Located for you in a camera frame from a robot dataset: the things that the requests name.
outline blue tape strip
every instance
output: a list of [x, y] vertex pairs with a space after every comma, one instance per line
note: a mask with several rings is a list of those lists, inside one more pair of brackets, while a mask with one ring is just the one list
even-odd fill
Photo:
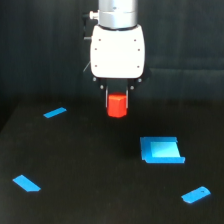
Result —
[[44, 114], [44, 116], [46, 118], [50, 118], [50, 117], [56, 116], [58, 114], [61, 114], [61, 113], [65, 112], [65, 111], [67, 111], [67, 110], [65, 108], [61, 107], [61, 108], [59, 108], [57, 110], [53, 110], [53, 111], [51, 111], [49, 113]]
[[33, 182], [28, 180], [23, 175], [16, 177], [15, 179], [13, 179], [13, 181], [27, 192], [40, 190], [40, 188], [37, 185], [35, 185]]
[[140, 138], [142, 160], [147, 163], [184, 163], [185, 157], [180, 157], [176, 142], [175, 137]]
[[195, 201], [198, 201], [201, 198], [206, 197], [207, 195], [210, 195], [210, 191], [205, 187], [199, 187], [198, 189], [191, 191], [183, 196], [183, 200], [187, 203], [193, 203]]
[[147, 163], [184, 163], [185, 157], [164, 157], [164, 158], [147, 158], [145, 160]]

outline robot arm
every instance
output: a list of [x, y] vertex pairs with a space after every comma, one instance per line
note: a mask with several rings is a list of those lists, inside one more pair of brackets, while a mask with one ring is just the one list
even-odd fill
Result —
[[92, 41], [90, 64], [93, 80], [99, 80], [100, 88], [105, 91], [109, 116], [113, 116], [113, 113], [109, 113], [112, 107], [110, 99], [113, 98], [113, 91], [116, 91], [116, 86], [113, 90], [110, 83], [114, 79], [124, 83], [119, 93], [125, 96], [126, 100], [122, 102], [126, 111], [123, 109], [122, 115], [115, 115], [122, 117], [127, 114], [128, 91], [134, 89], [134, 81], [141, 82], [145, 68], [145, 42], [137, 21], [137, 0], [99, 0], [98, 12], [91, 11], [85, 16], [98, 20], [92, 37], [84, 37]]

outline blue paper square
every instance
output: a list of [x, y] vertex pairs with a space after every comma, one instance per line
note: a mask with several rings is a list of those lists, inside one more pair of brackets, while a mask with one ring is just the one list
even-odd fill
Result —
[[176, 142], [151, 142], [152, 157], [180, 157]]
[[204, 198], [207, 195], [210, 195], [210, 191], [205, 187], [199, 187], [198, 189], [191, 191], [182, 196], [183, 200], [189, 204], [198, 201], [201, 198]]
[[27, 192], [40, 190], [40, 188], [37, 185], [35, 185], [33, 182], [28, 180], [23, 175], [16, 177], [15, 179], [13, 179], [13, 181]]
[[141, 141], [142, 159], [147, 163], [184, 163], [180, 157], [175, 137], [143, 137]]

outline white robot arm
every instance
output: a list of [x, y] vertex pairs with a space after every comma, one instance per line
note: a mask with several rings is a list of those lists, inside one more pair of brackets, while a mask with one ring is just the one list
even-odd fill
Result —
[[[94, 78], [106, 79], [107, 82], [111, 79], [141, 80], [145, 66], [145, 42], [137, 20], [138, 0], [98, 1], [98, 12], [88, 14], [90, 19], [98, 20], [89, 38], [92, 41], [90, 64]], [[108, 85], [101, 85], [101, 89], [104, 88], [107, 102]]]

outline red object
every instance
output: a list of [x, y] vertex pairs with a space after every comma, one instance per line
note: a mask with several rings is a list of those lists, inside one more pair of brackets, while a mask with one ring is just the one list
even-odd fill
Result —
[[113, 93], [108, 96], [107, 113], [110, 117], [127, 115], [127, 96], [124, 93]]

